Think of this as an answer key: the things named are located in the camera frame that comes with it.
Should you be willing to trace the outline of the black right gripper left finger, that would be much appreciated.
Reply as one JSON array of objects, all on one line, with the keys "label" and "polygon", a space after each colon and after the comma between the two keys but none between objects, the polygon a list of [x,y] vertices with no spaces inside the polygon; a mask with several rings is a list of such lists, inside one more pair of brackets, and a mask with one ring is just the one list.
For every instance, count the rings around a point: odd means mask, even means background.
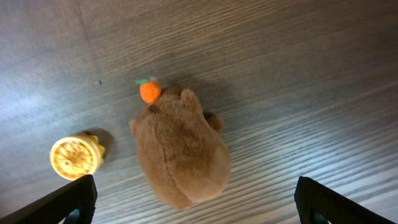
[{"label": "black right gripper left finger", "polygon": [[1,218],[6,224],[90,224],[98,193],[91,174]]}]

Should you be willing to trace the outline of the yellow round fan toy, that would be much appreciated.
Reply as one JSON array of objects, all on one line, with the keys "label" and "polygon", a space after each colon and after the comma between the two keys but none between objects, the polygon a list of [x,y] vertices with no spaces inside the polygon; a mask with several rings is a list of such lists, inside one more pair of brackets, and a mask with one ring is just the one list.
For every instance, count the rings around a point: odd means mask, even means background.
[{"label": "yellow round fan toy", "polygon": [[49,158],[59,176],[74,181],[94,174],[102,166],[105,152],[97,136],[82,132],[55,142]]}]

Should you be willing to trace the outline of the brown plush capybara toy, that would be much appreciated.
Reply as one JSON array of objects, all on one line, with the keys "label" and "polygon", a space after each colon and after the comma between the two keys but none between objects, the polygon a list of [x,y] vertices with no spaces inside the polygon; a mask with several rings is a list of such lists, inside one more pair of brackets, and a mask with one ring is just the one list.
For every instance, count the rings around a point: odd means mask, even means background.
[{"label": "brown plush capybara toy", "polygon": [[223,122],[203,111],[195,93],[140,80],[146,105],[129,126],[152,190],[163,203],[188,209],[227,187],[231,156],[222,140]]}]

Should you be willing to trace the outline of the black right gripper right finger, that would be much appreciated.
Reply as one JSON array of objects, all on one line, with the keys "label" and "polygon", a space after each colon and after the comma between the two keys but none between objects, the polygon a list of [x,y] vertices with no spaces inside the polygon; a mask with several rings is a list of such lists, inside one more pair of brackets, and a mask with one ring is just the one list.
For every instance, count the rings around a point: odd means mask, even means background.
[{"label": "black right gripper right finger", "polygon": [[394,224],[309,177],[298,178],[294,200],[302,224]]}]

